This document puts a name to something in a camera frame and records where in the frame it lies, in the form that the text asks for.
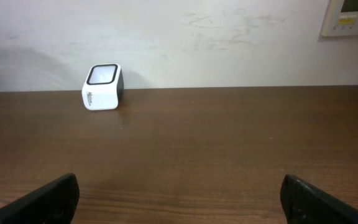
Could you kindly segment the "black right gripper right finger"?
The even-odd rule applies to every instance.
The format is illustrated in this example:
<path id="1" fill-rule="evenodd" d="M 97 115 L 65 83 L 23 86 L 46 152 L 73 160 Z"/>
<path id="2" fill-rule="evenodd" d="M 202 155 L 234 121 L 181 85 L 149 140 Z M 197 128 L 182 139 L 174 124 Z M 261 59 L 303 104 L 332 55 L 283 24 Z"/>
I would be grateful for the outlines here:
<path id="1" fill-rule="evenodd" d="M 358 224 L 358 210 L 303 179 L 287 174 L 280 201 L 288 224 Z"/>

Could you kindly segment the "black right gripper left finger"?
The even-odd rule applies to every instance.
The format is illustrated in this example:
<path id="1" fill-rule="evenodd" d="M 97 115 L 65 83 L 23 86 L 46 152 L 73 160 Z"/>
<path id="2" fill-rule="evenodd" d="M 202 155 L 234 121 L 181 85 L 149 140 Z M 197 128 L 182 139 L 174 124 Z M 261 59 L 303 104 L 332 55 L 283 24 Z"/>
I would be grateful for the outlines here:
<path id="1" fill-rule="evenodd" d="M 70 224 L 79 197 L 76 175 L 65 174 L 0 208 L 0 224 Z"/>

